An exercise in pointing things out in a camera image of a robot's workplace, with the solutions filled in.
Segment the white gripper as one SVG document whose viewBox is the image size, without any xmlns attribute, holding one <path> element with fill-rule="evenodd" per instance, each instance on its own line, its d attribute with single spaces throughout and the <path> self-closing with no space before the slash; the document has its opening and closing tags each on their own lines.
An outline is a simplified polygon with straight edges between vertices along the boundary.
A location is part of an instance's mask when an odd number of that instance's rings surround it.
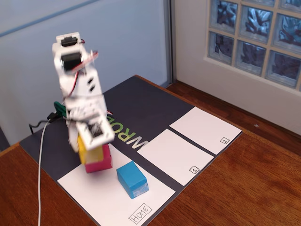
<svg viewBox="0 0 301 226">
<path fill-rule="evenodd" d="M 66 100 L 66 124 L 69 144 L 79 151 L 78 136 L 82 141 L 107 141 L 107 108 L 104 96 Z"/>
</svg>

